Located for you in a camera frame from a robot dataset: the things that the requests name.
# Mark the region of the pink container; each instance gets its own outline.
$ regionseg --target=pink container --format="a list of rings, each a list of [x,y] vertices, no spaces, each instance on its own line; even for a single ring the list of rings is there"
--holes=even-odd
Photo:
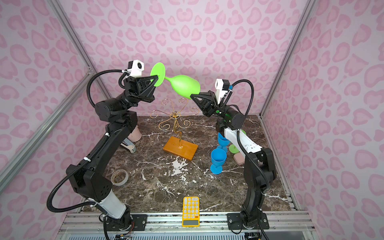
[[[239,166],[243,166],[243,165],[244,165],[245,158],[243,157],[243,155],[242,155],[240,152],[236,153],[236,154],[233,156],[233,159],[235,160],[235,162],[237,163],[237,165],[239,165]]]
[[[135,129],[132,131],[132,133],[128,136],[128,139],[131,141],[131,142],[137,142],[138,140],[141,139],[141,132],[139,130],[139,128],[135,127]]]

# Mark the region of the cable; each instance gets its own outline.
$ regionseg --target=cable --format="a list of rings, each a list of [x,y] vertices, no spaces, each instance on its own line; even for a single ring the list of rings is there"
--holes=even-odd
[[[227,98],[225,99],[224,105],[227,104],[227,102],[229,101],[229,98],[231,97],[231,95],[232,95],[232,91],[230,91],[230,92],[228,93],[228,96],[227,96]]]
[[[260,227],[260,231],[262,232],[263,236],[265,237],[265,240],[269,240],[269,238],[268,238],[267,235],[265,234],[265,231],[264,231],[263,227],[261,226],[260,218],[257,219],[257,222],[258,222],[258,225],[259,225],[259,227]]]
[[[104,218],[103,218],[103,229],[104,229],[105,239],[106,240],[110,240],[109,236],[108,236],[108,233],[107,233],[107,216],[106,215],[104,215]]]
[[[125,78],[126,75],[127,75],[127,72],[124,72],[124,73],[120,76],[120,78],[119,78],[119,86],[120,86],[121,88],[124,88],[124,89],[125,89],[125,86],[122,84],[122,81],[123,81],[123,79]]]
[[[227,105],[227,106],[229,106],[229,107],[235,107],[235,108],[237,109],[237,111],[238,111],[239,113],[241,113],[241,111],[240,111],[240,109],[239,109],[239,107],[238,107],[237,105],[235,105],[235,104],[231,104],[231,105]]]
[[[242,223],[242,222],[240,222],[240,224],[241,224],[240,232],[234,232],[232,229],[230,229],[230,230],[231,230],[231,232],[232,232],[232,233],[234,233],[234,234],[236,234],[236,235],[240,234],[240,233],[241,233],[241,231],[243,230],[243,223]]]
[[[58,209],[56,207],[54,207],[52,205],[52,200],[53,200],[53,197],[54,195],[56,194],[56,192],[59,190],[59,188],[70,178],[72,177],[73,175],[75,175],[75,173],[77,173],[80,169],[82,169],[85,165],[87,165],[89,162],[88,161],[84,161],[82,164],[78,165],[75,169],[72,170],[72,172],[70,172],[67,176],[65,176],[54,188],[53,190],[51,191],[51,193],[49,194],[48,198],[47,198],[47,208],[49,211],[51,212],[67,212],[67,211],[70,211],[70,210],[73,210],[73,209],[76,209],[78,207],[82,207],[82,206],[87,206],[87,205],[95,205],[96,203],[95,202],[82,202],[80,204],[76,204],[74,206],[70,206],[70,207],[65,207],[65,208],[62,208],[62,209]]]
[[[234,87],[235,85],[239,84],[239,83],[248,83],[249,86],[251,87],[251,99],[249,100],[249,105],[248,105],[248,108],[247,108],[247,111],[245,112],[245,117],[247,117],[248,115],[248,112],[249,110],[251,109],[251,105],[252,105],[252,101],[253,101],[253,96],[255,94],[255,90],[253,89],[253,84],[251,83],[251,81],[249,81],[248,79],[241,79],[241,80],[238,80],[236,81],[234,84],[232,84],[232,86]]]
[[[121,73],[121,70],[120,69],[111,69],[111,70],[105,70],[105,71],[101,71],[99,73],[96,73],[95,75],[93,75],[91,77],[91,79],[88,81],[88,84],[87,84],[87,97],[88,97],[88,101],[89,103],[95,107],[95,103],[92,101],[92,97],[91,97],[91,85],[93,83],[93,81],[100,77],[101,75],[103,74],[106,74],[106,73]]]
[[[94,156],[96,156],[96,154],[102,149],[102,147],[104,146],[104,144],[107,142],[108,138],[109,138],[109,124],[105,126],[105,135],[103,136],[102,138],[102,141],[100,142],[100,144],[97,145],[96,149],[89,155],[88,159],[92,159]],[[65,176],[51,191],[51,193],[49,194],[48,198],[47,198],[47,208],[49,211],[51,212],[67,212],[67,211],[70,211],[70,210],[73,210],[73,209],[76,209],[78,207],[82,207],[82,206],[87,206],[87,205],[95,205],[96,202],[94,201],[90,201],[90,202],[82,202],[82,203],[79,203],[79,204],[76,204],[76,205],[73,205],[73,206],[70,206],[70,207],[65,207],[65,208],[62,208],[62,209],[58,209],[56,207],[54,207],[52,205],[52,201],[53,201],[53,197],[55,196],[56,192],[59,190],[59,188],[69,179],[71,178],[73,175],[75,175],[80,169],[82,169],[83,167],[85,167],[85,165],[87,165],[89,163],[89,161],[84,161],[82,164],[78,165],[75,169],[73,169],[70,173],[68,173],[67,176]]]

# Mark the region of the wooden block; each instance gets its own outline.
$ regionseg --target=wooden block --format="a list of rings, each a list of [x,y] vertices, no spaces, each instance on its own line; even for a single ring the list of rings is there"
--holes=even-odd
[[[166,152],[173,153],[177,156],[180,156],[182,158],[188,159],[189,161],[192,161],[193,156],[195,155],[195,152],[197,150],[198,145],[181,140],[181,146],[182,148],[179,148],[179,139],[177,137],[171,137],[167,144],[164,146],[163,150]]]

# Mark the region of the metal rail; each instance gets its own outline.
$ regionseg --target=metal rail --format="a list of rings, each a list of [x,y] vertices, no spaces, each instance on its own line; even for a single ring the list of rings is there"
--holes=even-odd
[[[228,229],[228,213],[239,212],[201,212],[200,226],[183,228],[181,226],[181,212],[141,212],[132,214],[147,214],[145,231],[138,233],[207,233],[207,232],[231,232]],[[315,231],[313,222],[307,211],[269,211],[270,229],[273,231]],[[103,230],[103,224],[99,221],[99,212],[67,214],[58,234],[99,233]],[[257,230],[245,230],[244,232],[256,232]]]
[[[60,103],[55,111],[45,122],[36,130],[35,134],[25,143],[24,147],[11,158],[7,167],[0,173],[0,194],[5,190],[13,178],[19,173],[27,163],[32,154],[44,142],[48,134],[60,122],[68,109],[76,102],[77,98],[84,92],[88,80],[91,78],[87,74],[82,81],[71,91],[71,93]]]
[[[57,19],[61,23],[61,26],[63,27],[64,31],[67,33],[68,37],[70,38],[71,42],[74,45],[74,48],[79,53],[81,59],[85,63],[86,66],[88,66],[88,69],[92,71],[93,73],[96,73],[96,68],[94,64],[92,63],[87,51],[85,50],[84,46],[81,43],[81,40],[79,36],[77,35],[76,31],[73,29],[72,24],[70,20],[67,17],[67,14],[65,13],[63,6],[58,0],[47,0],[49,5],[51,6],[54,14],[56,15]],[[99,85],[101,92],[104,94],[106,98],[111,98],[111,94],[104,85],[102,79],[98,77],[96,79],[97,84]]]
[[[311,18],[312,13],[314,12],[314,10],[316,8],[316,5],[318,2],[319,2],[319,0],[308,0],[308,2],[306,3],[304,10],[303,10],[303,13],[301,15],[301,18],[299,20],[299,23],[297,24],[297,27],[296,27],[293,35],[292,35],[292,40],[290,41],[290,43],[288,45],[287,51],[285,52],[283,60],[280,64],[279,69],[277,70],[277,74],[273,80],[271,89],[269,90],[268,95],[267,95],[266,100],[265,100],[265,103],[261,109],[260,116],[264,116],[264,113],[266,112],[266,110],[267,110],[267,108],[268,108],[268,106],[272,100],[273,94],[275,93],[276,88],[279,85],[279,82],[281,81],[281,78],[282,78],[282,76],[283,76],[283,74],[284,74],[284,72],[285,72],[285,70],[289,64],[289,61],[294,54],[295,48],[296,48],[297,44],[299,43],[300,38],[303,35],[304,30],[305,30],[305,28],[306,28],[306,26],[307,26],[307,24]]]
[[[277,168],[277,172],[279,173],[281,184],[283,185],[284,191],[287,194],[287,196],[289,195],[289,197],[291,198],[291,200],[293,202],[293,205],[294,205],[294,208],[299,210],[300,209],[300,204],[298,203],[298,201],[296,199],[296,196],[295,196],[295,194],[293,192],[291,183],[289,182],[287,174],[286,174],[286,172],[283,169],[283,166],[281,164],[281,160],[279,159],[279,157],[277,155],[277,152],[278,152],[277,148],[276,148],[274,142],[272,141],[271,136],[269,135],[269,132],[268,132],[268,129],[267,129],[266,125],[265,125],[264,120],[260,116],[259,116],[259,120],[260,120],[260,123],[262,125],[265,138],[266,138],[266,140],[268,142],[268,146],[269,146],[269,148],[273,152],[273,156],[275,158],[275,166]]]

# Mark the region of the gold wire stand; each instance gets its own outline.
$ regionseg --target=gold wire stand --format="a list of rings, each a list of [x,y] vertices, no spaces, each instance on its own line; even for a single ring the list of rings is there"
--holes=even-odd
[[[187,106],[188,99],[186,99],[186,98],[179,99],[179,103],[186,102],[184,107],[180,111],[175,111],[175,107],[173,105],[172,100],[167,99],[167,98],[164,99],[163,101],[161,101],[161,105],[165,106],[168,104],[168,102],[171,102],[171,105],[172,105],[172,112],[171,113],[166,113],[166,112],[163,112],[163,111],[156,109],[156,110],[153,110],[149,116],[151,118],[156,118],[158,116],[156,111],[169,115],[169,119],[159,123],[159,129],[162,131],[166,131],[166,130],[170,129],[170,124],[166,123],[166,122],[168,122],[169,120],[172,121],[172,119],[174,120],[173,132],[177,134],[177,137],[172,136],[168,140],[167,144],[164,146],[163,150],[170,152],[170,153],[173,153],[175,155],[178,155],[180,157],[186,158],[186,159],[191,161],[193,156],[195,155],[195,152],[197,150],[198,145],[181,139],[182,135],[183,135],[181,129],[186,129],[189,126],[191,126],[191,122],[189,120],[184,120],[182,122],[183,126],[181,126],[179,124],[179,121],[182,121],[182,119],[181,119],[182,116],[181,116],[180,112]],[[191,108],[190,110],[191,110],[191,112],[195,113],[196,109],[197,108]],[[200,112],[199,109],[197,109],[197,110],[198,110],[197,113],[192,114],[192,115],[183,116],[183,117],[197,115]]]

